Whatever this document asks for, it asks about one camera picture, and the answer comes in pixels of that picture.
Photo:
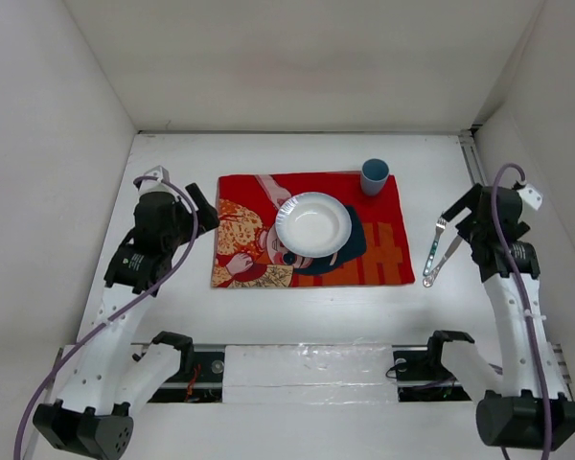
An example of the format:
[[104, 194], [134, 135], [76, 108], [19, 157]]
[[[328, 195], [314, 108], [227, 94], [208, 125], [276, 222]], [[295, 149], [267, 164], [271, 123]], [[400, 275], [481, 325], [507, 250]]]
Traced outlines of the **silver table knife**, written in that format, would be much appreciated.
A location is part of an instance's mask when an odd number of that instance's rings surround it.
[[451, 242], [451, 244], [449, 245], [448, 249], [446, 250], [446, 252], [444, 253], [442, 259], [440, 260], [440, 262], [434, 266], [433, 268], [431, 268], [429, 270], [429, 273], [424, 277], [423, 279], [423, 286], [425, 288], [431, 288], [434, 285], [434, 282], [438, 276], [438, 274], [440, 273], [441, 269], [444, 267], [444, 265], [447, 263], [447, 261], [452, 257], [452, 255], [455, 253], [455, 251], [458, 249], [458, 247], [461, 245], [462, 243], [462, 238], [460, 236], [456, 236], [453, 241]]

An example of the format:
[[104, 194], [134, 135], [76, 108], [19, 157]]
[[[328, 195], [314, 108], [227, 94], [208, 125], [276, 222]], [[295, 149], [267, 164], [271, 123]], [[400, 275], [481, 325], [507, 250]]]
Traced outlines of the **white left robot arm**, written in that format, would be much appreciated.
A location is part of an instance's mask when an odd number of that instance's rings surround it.
[[77, 362], [55, 401], [39, 404], [33, 416], [54, 449], [88, 459], [121, 458], [135, 413], [166, 380], [184, 380], [194, 371], [195, 346], [187, 335], [162, 331], [141, 356], [130, 346], [196, 239], [219, 227], [218, 211], [195, 183], [179, 189], [146, 174], [134, 184], [134, 225], [106, 269], [93, 328], [57, 364]]

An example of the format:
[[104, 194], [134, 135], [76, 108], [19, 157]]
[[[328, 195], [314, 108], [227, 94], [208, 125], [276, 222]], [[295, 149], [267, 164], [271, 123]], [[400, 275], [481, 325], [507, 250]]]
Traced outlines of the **blue cup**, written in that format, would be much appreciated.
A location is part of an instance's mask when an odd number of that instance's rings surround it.
[[387, 163], [378, 158], [366, 160], [360, 170], [360, 188], [367, 196], [376, 196], [390, 175]]

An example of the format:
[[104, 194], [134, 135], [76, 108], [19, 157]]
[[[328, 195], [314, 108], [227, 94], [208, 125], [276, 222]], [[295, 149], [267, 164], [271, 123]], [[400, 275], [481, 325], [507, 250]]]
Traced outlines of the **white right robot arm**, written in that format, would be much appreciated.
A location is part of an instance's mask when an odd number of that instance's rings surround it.
[[443, 214], [471, 248], [494, 311], [502, 372], [497, 374], [466, 334], [424, 353], [434, 377], [452, 373], [476, 404], [481, 441], [502, 449], [557, 450], [575, 433], [575, 402], [544, 331], [539, 303], [541, 269], [535, 247], [522, 240], [530, 229], [524, 210], [541, 207], [530, 185], [493, 189], [474, 185]]

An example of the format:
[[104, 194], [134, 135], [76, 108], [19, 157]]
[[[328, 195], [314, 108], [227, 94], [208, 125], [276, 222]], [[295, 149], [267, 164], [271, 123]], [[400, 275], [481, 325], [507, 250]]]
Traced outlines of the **white blue-rimmed plate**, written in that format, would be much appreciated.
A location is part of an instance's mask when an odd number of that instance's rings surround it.
[[347, 243], [352, 221], [335, 197], [308, 192], [292, 196], [279, 208], [274, 227], [288, 251], [317, 259], [331, 256]]

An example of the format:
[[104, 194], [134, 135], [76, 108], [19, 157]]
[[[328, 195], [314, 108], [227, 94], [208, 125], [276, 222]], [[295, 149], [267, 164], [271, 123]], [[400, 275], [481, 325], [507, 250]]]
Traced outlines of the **silver fork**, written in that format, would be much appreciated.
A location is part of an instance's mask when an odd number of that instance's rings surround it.
[[430, 246], [430, 249], [428, 251], [428, 255], [426, 258], [426, 262], [425, 262], [425, 267], [423, 270], [423, 275], [425, 277], [428, 276], [432, 270], [432, 266], [433, 266], [433, 262], [434, 262], [434, 259], [436, 256], [438, 246], [439, 246], [439, 242], [440, 242], [441, 236], [443, 235], [443, 233], [447, 227], [447, 224], [448, 224], [448, 222], [443, 217], [439, 217], [436, 221], [434, 238], [433, 238], [432, 244]]

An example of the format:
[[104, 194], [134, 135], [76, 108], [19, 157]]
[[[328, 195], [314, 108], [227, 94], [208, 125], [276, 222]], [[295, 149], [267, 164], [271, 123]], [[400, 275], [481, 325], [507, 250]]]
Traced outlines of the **red patterned cloth placemat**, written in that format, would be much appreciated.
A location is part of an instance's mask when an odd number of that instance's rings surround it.
[[218, 179], [214, 288], [404, 286], [415, 281], [395, 177], [359, 172]]

